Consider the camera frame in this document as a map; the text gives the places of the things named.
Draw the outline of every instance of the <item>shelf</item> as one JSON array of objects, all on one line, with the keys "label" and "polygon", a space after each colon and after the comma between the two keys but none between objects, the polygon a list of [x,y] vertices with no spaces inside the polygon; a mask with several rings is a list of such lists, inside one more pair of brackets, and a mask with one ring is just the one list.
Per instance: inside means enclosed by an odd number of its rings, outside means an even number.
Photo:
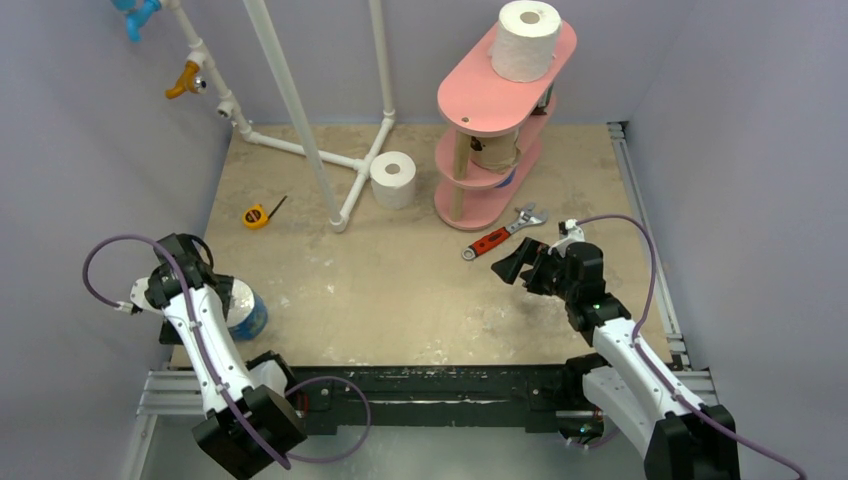
[{"label": "shelf", "polygon": [[[556,95],[551,95],[551,101],[547,108],[548,113],[546,115],[532,115],[521,125],[518,131],[518,139],[515,142],[520,151],[526,151],[527,146],[536,140],[555,109]],[[436,146],[436,166],[439,168],[439,172],[450,183],[465,190],[486,190],[500,185],[512,173],[512,170],[502,174],[493,173],[469,161],[465,178],[463,180],[453,178],[453,147],[455,139],[456,130],[449,128],[442,135],[442,138],[439,139],[439,143]]]},{"label": "shelf", "polygon": [[512,82],[492,68],[489,50],[496,33],[497,25],[439,86],[439,111],[445,120],[457,130],[478,137],[496,137],[521,125],[577,47],[574,29],[562,22],[548,73],[534,82]]},{"label": "shelf", "polygon": [[434,197],[436,212],[445,223],[459,230],[482,230],[491,226],[509,205],[512,196],[536,164],[541,153],[542,139],[537,138],[521,157],[521,161],[515,168],[515,178],[509,185],[489,190],[467,190],[463,199],[462,218],[457,222],[450,218],[451,198],[456,186],[447,179],[443,179],[436,188]]}]

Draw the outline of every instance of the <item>wooden post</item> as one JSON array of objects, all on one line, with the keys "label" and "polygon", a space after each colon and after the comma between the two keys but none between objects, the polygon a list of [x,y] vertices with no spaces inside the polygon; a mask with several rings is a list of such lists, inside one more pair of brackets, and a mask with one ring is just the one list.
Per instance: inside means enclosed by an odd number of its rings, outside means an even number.
[{"label": "wooden post", "polygon": [[[456,132],[456,141],[453,146],[453,178],[456,180],[465,179],[465,172],[468,170],[468,160],[471,155],[471,135]],[[465,190],[459,187],[453,187],[453,198],[451,199],[451,220],[458,222],[462,218],[462,199],[465,195]]]}]

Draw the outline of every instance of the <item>tape measure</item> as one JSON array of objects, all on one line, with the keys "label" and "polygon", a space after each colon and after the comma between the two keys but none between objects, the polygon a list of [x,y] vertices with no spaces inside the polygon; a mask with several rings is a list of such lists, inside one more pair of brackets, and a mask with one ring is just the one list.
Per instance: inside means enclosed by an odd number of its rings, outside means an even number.
[{"label": "tape measure", "polygon": [[262,204],[257,203],[244,212],[244,215],[241,216],[241,221],[244,223],[245,227],[251,230],[262,228],[265,225],[268,225],[268,222],[271,221],[271,217],[277,213],[277,209],[280,208],[280,205],[282,205],[287,198],[289,198],[288,195],[284,196],[283,199],[280,200],[280,203],[271,210],[271,213],[265,213],[265,209],[262,208]]}]

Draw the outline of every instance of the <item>blue valve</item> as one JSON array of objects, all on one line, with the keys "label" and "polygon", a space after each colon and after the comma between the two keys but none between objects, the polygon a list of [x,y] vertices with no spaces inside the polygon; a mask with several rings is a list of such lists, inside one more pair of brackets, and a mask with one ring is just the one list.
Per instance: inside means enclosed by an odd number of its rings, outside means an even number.
[{"label": "blue valve", "polygon": [[138,43],[141,41],[139,30],[150,20],[150,16],[162,10],[159,0],[144,0],[144,3],[135,10],[135,0],[112,0],[112,4],[127,15],[127,36],[130,41]]}]

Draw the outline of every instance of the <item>beige tabletop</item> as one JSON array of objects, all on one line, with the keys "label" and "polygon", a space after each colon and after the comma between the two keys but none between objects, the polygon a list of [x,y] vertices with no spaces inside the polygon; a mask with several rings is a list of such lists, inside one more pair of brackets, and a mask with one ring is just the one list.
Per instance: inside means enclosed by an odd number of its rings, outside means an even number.
[{"label": "beige tabletop", "polygon": [[[247,282],[269,312],[265,330],[238,344],[245,360],[274,350],[291,365],[450,365],[559,363],[591,348],[566,319],[563,302],[504,284],[490,265],[525,236],[558,238],[557,222],[602,213],[630,213],[607,128],[548,126],[543,153],[498,224],[527,202],[550,219],[526,228],[473,262],[460,252],[485,232],[461,232],[435,213],[439,174],[433,152],[442,125],[398,125],[383,151],[410,155],[417,195],[399,211],[379,207],[366,184],[347,230],[333,233],[318,184],[303,157],[233,137],[205,239],[218,273]],[[288,126],[258,131],[297,142]],[[315,127],[319,148],[361,158],[377,126]],[[327,165],[339,205],[351,170]],[[242,213],[255,203],[288,200],[271,223],[248,230]],[[607,220],[585,228],[604,250],[609,290],[638,315],[648,270],[638,232]],[[655,308],[642,330],[661,358],[670,355]],[[188,363],[175,349],[175,365]]]}]

